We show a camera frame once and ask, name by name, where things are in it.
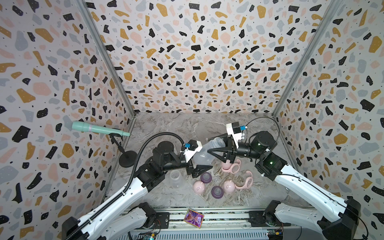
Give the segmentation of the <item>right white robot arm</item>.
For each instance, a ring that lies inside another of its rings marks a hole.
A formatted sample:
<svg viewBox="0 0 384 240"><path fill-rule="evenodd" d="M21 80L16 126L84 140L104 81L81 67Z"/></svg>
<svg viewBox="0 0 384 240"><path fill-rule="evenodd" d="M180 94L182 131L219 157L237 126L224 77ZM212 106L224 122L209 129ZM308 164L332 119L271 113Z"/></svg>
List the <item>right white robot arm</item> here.
<svg viewBox="0 0 384 240"><path fill-rule="evenodd" d="M283 158L272 152L276 141L267 131L251 136L251 142L226 138L223 148L209 149L208 153L223 163L233 163L238 157L257 160L258 172L308 202L313 210L293 207L281 201L271 201L261 218L271 227L297 225L323 234L327 240L353 240L361 223L361 204L354 199L343 199L317 186L296 171Z"/></svg>

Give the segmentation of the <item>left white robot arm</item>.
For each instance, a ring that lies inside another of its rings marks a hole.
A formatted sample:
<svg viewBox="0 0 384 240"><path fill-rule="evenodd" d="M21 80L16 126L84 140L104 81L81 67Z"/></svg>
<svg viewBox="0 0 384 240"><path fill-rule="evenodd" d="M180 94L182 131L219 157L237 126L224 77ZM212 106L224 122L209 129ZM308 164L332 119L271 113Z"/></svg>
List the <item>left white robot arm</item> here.
<svg viewBox="0 0 384 240"><path fill-rule="evenodd" d="M194 166L191 159L203 148L201 142L190 140L182 145L179 154L174 145L163 141L153 149L153 155L133 174L131 183L124 185L95 210L79 219L68 218L62 224L64 240L116 240L131 230L151 228L155 223L156 211L141 203L126 215L122 213L134 202L148 194L164 179L167 172L184 169L193 178L210 170L212 166Z"/></svg>

